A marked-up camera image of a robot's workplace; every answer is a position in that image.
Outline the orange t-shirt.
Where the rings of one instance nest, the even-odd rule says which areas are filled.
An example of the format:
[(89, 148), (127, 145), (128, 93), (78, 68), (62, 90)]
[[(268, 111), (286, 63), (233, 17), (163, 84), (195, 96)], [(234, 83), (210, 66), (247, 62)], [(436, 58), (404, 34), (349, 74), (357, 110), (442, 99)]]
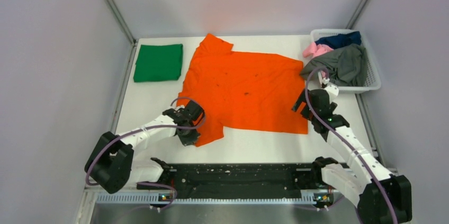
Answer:
[(274, 53), (234, 51), (208, 34), (194, 52), (179, 93), (204, 109), (196, 146), (223, 138), (224, 128), (306, 134), (308, 123), (292, 107), (303, 91), (303, 63)]

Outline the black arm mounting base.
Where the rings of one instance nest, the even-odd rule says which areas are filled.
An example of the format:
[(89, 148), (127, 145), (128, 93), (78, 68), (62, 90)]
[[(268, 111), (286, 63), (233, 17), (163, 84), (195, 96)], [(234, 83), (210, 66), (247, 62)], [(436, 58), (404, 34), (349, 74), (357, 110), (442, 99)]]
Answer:
[(137, 190), (177, 191), (178, 199), (299, 199), (306, 192), (330, 194), (335, 189), (318, 182), (312, 164), (166, 164), (155, 186)]

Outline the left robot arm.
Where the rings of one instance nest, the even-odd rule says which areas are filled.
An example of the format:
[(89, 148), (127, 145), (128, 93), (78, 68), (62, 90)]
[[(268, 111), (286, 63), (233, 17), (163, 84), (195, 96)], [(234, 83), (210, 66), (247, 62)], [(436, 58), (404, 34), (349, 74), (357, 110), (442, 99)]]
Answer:
[(152, 144), (176, 137), (182, 146), (196, 144), (206, 113), (194, 100), (170, 107), (158, 117), (133, 130), (103, 133), (89, 156), (84, 170), (89, 186), (100, 186), (114, 194), (127, 185), (149, 182), (158, 189), (169, 184), (168, 166), (149, 156)]

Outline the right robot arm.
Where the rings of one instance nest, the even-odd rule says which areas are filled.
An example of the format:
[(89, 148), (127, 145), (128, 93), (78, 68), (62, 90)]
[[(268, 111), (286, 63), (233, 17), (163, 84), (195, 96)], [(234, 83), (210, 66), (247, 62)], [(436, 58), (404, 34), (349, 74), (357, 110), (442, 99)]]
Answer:
[(305, 89), (292, 110), (301, 104), (303, 118), (314, 131), (335, 149), (348, 166), (333, 158), (318, 157), (312, 163), (311, 183), (337, 189), (355, 207), (361, 223), (406, 223), (412, 220), (411, 182), (404, 175), (394, 175), (359, 141), (350, 123), (334, 113), (338, 96), (336, 86)]

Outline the grey t-shirt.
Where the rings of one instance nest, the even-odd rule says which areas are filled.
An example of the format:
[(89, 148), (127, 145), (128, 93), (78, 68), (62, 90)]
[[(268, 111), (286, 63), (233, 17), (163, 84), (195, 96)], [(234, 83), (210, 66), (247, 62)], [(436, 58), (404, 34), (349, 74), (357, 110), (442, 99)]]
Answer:
[(300, 76), (307, 79), (319, 67), (326, 67), (330, 82), (338, 86), (363, 86), (367, 79), (368, 57), (364, 46), (350, 44), (312, 58), (301, 70)]

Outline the white plastic laundry basket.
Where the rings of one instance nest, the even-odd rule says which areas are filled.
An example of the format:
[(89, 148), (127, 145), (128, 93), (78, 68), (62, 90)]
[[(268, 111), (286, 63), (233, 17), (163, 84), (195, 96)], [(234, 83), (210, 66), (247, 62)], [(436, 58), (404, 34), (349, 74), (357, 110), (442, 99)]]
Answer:
[[(312, 41), (317, 41), (322, 37), (330, 37), (338, 34), (348, 34), (356, 32), (352, 29), (315, 29), (310, 32)], [(341, 92), (361, 94), (367, 91), (378, 90), (381, 87), (381, 79), (377, 69), (377, 62), (374, 51), (369, 43), (368, 38), (363, 32), (360, 32), (361, 44), (367, 52), (367, 77), (362, 86), (339, 86)]]

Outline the folded green t-shirt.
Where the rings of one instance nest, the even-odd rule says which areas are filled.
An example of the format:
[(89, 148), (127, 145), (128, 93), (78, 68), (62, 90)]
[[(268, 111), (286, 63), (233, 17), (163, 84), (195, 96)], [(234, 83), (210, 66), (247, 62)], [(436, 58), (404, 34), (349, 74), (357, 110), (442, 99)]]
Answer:
[(183, 45), (141, 45), (133, 80), (136, 83), (178, 80), (183, 64)]

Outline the pink t-shirt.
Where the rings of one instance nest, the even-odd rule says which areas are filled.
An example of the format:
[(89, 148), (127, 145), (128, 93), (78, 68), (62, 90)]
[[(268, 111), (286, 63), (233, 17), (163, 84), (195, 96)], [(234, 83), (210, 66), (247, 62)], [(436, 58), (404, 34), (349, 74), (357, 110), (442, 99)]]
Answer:
[(310, 45), (308, 45), (305, 48), (302, 55), (305, 58), (306, 57), (315, 58), (317, 56), (321, 56), (330, 51), (333, 51), (333, 48), (331, 48), (330, 46), (328, 46), (326, 44), (316, 44), (315, 42), (312, 42)]

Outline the navy blue t-shirt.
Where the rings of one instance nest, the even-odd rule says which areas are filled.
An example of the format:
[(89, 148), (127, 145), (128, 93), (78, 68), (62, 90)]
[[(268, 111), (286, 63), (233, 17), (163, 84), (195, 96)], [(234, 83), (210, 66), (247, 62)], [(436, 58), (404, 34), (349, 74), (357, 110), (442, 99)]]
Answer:
[(337, 34), (329, 37), (322, 37), (315, 41), (316, 45), (327, 45), (332, 49), (338, 49), (352, 44), (362, 45), (362, 37), (359, 31), (346, 34)]

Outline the left corner metal strut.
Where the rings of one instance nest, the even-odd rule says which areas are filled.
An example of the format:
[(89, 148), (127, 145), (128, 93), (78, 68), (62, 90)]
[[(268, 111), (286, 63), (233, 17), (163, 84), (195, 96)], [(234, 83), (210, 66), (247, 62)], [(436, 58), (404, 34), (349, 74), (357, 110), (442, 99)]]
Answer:
[(126, 39), (131, 43), (131, 45), (134, 46), (136, 43), (136, 39), (131, 33), (131, 30), (128, 27), (122, 13), (120, 12), (115, 0), (104, 0), (104, 1), (106, 2), (107, 7), (112, 13), (112, 16), (114, 17), (122, 33), (125, 35)]

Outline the aluminium frame rail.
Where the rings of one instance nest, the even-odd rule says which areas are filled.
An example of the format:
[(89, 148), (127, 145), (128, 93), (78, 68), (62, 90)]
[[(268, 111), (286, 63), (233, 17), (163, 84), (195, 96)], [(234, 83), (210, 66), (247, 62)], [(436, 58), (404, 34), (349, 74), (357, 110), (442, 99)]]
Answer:
[(337, 188), (318, 180), (312, 164), (176, 164), (150, 166), (149, 178), (114, 172), (101, 182), (102, 203), (325, 204)]

